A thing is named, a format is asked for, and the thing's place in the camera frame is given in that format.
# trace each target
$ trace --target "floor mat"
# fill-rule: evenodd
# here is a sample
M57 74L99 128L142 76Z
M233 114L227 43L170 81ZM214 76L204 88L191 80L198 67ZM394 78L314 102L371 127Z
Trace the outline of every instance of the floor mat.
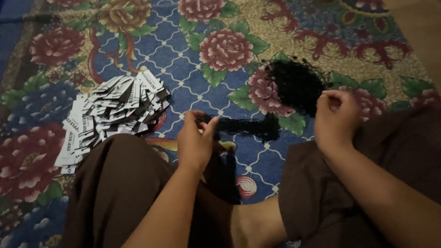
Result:
M364 120L441 105L381 0L6 0L0 21L2 248L57 247L73 180L53 167L61 121L76 94L117 75L149 69L171 91L145 137L169 162L189 109L276 114L277 141L221 136L236 150L245 204L277 194L288 145L314 138L314 120L280 104L263 59L297 56L329 71L333 88L354 89Z

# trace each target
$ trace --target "person's left hand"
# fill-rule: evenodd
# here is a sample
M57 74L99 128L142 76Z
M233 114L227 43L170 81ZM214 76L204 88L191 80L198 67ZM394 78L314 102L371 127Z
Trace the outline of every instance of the person's left hand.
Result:
M213 136L218 117L207 123L201 123L204 129L201 134L195 119L205 115L200 110L191 110L185 113L184 126L178 134L178 162L179 167L191 169L202 175L210 160L213 151Z

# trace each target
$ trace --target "hand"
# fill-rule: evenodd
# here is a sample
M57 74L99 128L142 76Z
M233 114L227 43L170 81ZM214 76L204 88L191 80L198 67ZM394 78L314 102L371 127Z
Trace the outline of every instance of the hand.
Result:
M350 148L352 138L361 125L360 108L350 92L325 90L317 100L315 140L318 148L327 154L336 148Z
M178 134L178 161L179 167L193 169L197 173L204 172L213 151L213 135L218 117L214 117L207 123L201 123L204 129L201 134L196 125L197 116L205 115L199 110L191 110L185 113L184 126Z

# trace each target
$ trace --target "brown pants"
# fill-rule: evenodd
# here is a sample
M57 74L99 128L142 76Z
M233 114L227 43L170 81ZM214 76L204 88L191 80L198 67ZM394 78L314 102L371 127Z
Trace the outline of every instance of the brown pants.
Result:
M405 183L441 202L440 124L439 111L383 116L361 129L354 146ZM61 247L121 247L172 173L170 165L143 139L110 137L79 166ZM230 247L222 238L225 230L214 226L211 219L210 211L223 211L228 219L228 209L223 206L203 187L198 188L190 247ZM324 164L315 142L289 147L279 207L288 238L302 239L302 247L389 246Z

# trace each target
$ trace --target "rug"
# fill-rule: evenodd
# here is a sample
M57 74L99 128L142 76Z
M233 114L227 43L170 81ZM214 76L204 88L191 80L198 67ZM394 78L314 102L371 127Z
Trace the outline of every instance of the rug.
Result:
M0 22L1 248L58 246L73 181L53 166L61 122L75 95L117 75L149 69L172 93L144 137L168 162L185 111L277 116L277 141L221 136L243 204L277 194L288 145L314 139L314 119L280 104L262 60L297 56L329 71L364 120L441 106L382 0L6 0Z

